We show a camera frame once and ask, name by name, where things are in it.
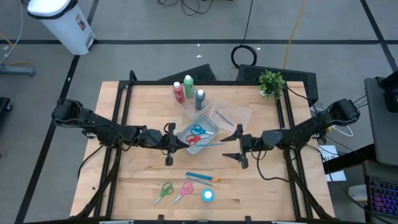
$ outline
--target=white trash can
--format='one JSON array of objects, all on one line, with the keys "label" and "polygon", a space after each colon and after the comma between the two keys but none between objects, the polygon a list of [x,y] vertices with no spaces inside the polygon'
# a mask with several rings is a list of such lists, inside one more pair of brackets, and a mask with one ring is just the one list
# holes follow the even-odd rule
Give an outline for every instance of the white trash can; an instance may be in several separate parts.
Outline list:
[{"label": "white trash can", "polygon": [[31,0],[30,17],[39,19],[75,55],[84,55],[95,36],[77,0]]}]

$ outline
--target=potted plant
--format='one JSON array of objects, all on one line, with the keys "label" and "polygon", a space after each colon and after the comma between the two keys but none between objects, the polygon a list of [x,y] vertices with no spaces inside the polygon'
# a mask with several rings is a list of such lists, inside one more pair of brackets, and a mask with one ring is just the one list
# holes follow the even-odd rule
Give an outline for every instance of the potted plant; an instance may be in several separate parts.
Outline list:
[{"label": "potted plant", "polygon": [[272,72],[266,70],[259,76],[260,94],[264,97],[271,97],[276,100],[282,95],[282,90],[285,85],[282,74],[280,72]]}]

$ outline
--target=rgb keyboard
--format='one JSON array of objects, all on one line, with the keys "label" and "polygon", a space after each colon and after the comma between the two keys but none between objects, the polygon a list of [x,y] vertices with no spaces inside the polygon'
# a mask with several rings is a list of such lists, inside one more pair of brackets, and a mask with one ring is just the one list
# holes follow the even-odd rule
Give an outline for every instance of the rgb keyboard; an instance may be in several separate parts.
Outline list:
[{"label": "rgb keyboard", "polygon": [[370,179],[369,187],[372,212],[398,218],[398,185]]}]

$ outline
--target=green scissors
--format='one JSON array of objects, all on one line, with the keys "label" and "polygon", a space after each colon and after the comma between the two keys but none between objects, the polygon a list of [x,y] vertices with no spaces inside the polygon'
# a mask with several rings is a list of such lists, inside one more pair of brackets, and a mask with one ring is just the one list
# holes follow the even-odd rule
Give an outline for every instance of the green scissors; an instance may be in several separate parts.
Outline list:
[{"label": "green scissors", "polygon": [[159,202],[162,199],[162,197],[166,195],[171,195],[173,192],[174,192],[173,184],[171,182],[166,182],[162,187],[160,195],[155,200],[155,205],[157,204],[157,202]]}]

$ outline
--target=blue scissors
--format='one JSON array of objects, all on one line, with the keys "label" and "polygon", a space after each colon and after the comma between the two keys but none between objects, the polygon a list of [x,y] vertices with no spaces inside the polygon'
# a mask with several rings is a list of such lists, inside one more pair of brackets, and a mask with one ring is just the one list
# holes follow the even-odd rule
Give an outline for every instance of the blue scissors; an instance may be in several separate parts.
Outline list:
[{"label": "blue scissors", "polygon": [[194,125],[194,127],[191,129],[191,133],[193,135],[201,135],[201,134],[214,135],[214,133],[212,133],[211,131],[204,130],[199,124]]}]

